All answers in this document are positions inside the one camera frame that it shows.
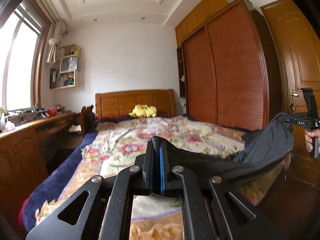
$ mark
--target sliding wardrobe door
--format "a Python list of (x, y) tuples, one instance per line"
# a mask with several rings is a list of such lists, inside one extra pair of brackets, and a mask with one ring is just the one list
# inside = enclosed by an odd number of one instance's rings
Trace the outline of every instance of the sliding wardrobe door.
[(268, 119), (268, 77), (257, 29), (243, 0), (207, 24), (215, 65), (217, 124), (250, 130)]
[(205, 28), (183, 43), (187, 113), (198, 121), (217, 122), (217, 94), (210, 39)]

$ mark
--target red basket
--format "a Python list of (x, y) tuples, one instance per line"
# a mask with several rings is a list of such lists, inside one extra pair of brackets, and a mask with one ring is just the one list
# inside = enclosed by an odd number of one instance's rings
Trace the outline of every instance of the red basket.
[(49, 114), (50, 117), (56, 116), (57, 112), (58, 112), (58, 109), (56, 108), (47, 110), (47, 113)]

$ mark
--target wooden desk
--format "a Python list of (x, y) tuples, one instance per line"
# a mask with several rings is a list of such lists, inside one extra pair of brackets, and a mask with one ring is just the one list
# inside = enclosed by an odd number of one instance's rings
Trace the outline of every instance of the wooden desk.
[(22, 203), (48, 177), (38, 142), (70, 126), (75, 115), (60, 114), (0, 133), (0, 209), (20, 237), (25, 237), (18, 224)]

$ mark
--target reddish-brown wardrobe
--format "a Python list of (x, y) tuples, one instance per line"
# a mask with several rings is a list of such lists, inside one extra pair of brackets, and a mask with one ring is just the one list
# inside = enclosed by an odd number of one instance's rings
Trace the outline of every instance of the reddish-brown wardrobe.
[(182, 41), (187, 114), (250, 130), (282, 107), (279, 63), (265, 19), (236, 0)]

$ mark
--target hand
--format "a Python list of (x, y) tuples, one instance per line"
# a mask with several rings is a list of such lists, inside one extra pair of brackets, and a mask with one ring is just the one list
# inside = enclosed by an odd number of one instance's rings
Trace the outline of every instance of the hand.
[(318, 137), (318, 143), (320, 145), (320, 130), (319, 129), (315, 129), (312, 131), (308, 131), (307, 129), (304, 130), (304, 138), (306, 141), (306, 148), (308, 152), (312, 151), (312, 138), (313, 137)]

